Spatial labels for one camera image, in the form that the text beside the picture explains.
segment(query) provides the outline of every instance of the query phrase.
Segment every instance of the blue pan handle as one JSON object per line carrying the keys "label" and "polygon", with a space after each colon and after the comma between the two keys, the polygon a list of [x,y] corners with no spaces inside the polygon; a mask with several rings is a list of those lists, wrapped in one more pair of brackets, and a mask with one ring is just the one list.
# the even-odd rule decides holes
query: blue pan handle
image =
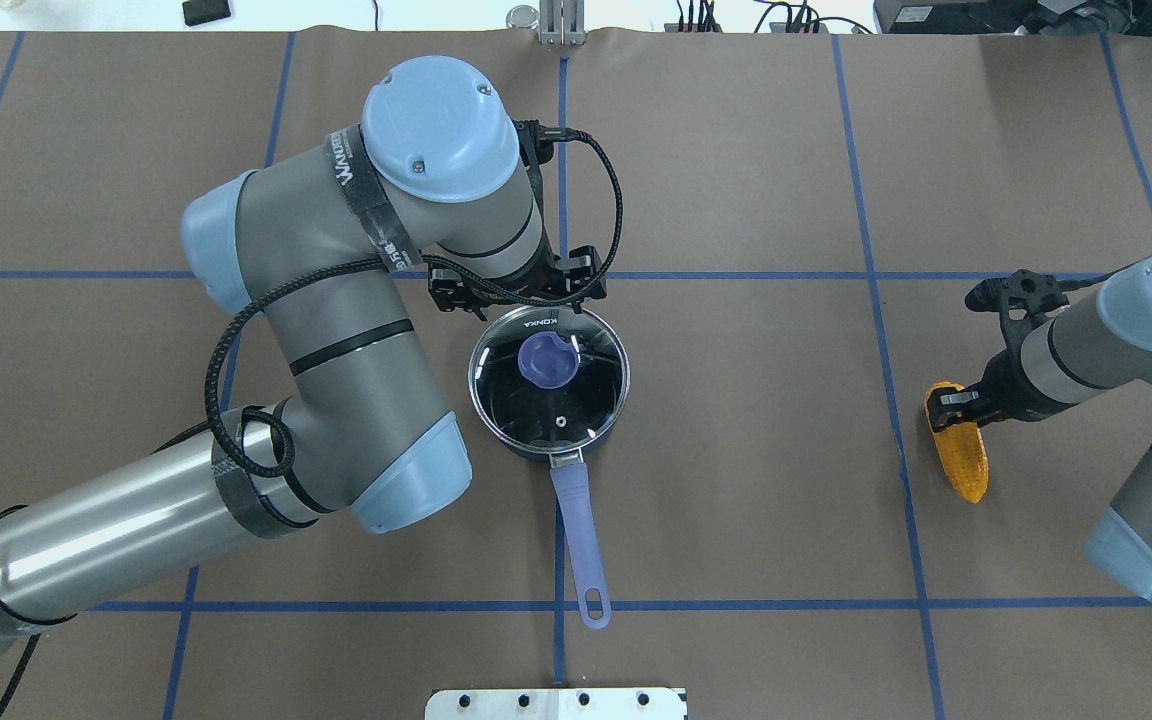
{"label": "blue pan handle", "polygon": [[[567,530],[567,556],[573,564],[579,619],[591,630],[602,630],[612,621],[612,600],[602,574],[594,510],[589,505],[589,465],[573,462],[550,469],[558,493],[558,507]],[[591,602],[594,609],[590,611]]]}

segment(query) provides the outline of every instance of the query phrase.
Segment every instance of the white mounting plate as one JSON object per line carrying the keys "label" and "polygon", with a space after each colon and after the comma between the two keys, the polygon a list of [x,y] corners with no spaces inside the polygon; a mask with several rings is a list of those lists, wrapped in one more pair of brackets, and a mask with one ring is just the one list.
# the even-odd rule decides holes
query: white mounting plate
{"label": "white mounting plate", "polygon": [[[585,705],[581,705],[585,696]],[[645,696],[646,705],[641,705]],[[526,706],[521,705],[520,698]],[[439,691],[425,705],[425,720],[687,720],[684,688],[563,688]]]}

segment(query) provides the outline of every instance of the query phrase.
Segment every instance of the white bracket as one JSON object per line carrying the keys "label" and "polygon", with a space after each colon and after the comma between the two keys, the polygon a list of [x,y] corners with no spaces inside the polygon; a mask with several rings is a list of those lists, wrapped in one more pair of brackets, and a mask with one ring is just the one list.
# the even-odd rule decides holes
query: white bracket
{"label": "white bracket", "polygon": [[585,45],[585,0],[540,0],[540,45]]}
{"label": "white bracket", "polygon": [[687,720],[684,688],[563,688],[439,691],[425,720]]}

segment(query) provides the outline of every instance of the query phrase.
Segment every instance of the metal clamp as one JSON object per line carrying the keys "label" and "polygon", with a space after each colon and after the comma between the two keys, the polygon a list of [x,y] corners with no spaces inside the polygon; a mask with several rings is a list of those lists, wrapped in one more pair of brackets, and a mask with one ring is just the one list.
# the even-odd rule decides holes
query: metal clamp
{"label": "metal clamp", "polygon": [[585,45],[585,0],[539,0],[540,45]]}

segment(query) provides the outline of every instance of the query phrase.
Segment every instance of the gray robot arm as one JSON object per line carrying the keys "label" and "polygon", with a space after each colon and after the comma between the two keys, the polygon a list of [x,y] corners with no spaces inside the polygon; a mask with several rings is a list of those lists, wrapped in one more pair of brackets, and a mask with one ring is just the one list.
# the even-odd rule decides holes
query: gray robot arm
{"label": "gray robot arm", "polygon": [[[1024,306],[1029,318],[1002,318],[1009,348],[990,361],[978,384],[933,392],[933,430],[962,420],[1041,420],[1123,384],[1152,384],[1152,258],[1120,270],[1093,295],[1051,319],[1043,310],[1055,309],[1060,302],[1052,297],[1063,296],[1044,278],[1011,275],[1002,300],[1010,295],[1016,301],[1011,306]],[[1084,551],[1097,568],[1152,601],[1152,445]]]}
{"label": "gray robot arm", "polygon": [[380,533],[456,500],[470,482],[465,446],[385,266],[402,270],[437,244],[507,291],[553,296],[563,282],[515,123],[488,79],[450,58],[399,65],[369,96],[362,128],[200,197],[182,233],[195,273],[230,313],[316,270],[384,266],[264,309],[300,393],[220,420],[262,468],[294,442],[294,471],[249,473],[199,433],[0,511],[0,655],[22,635],[326,511],[351,507]]}

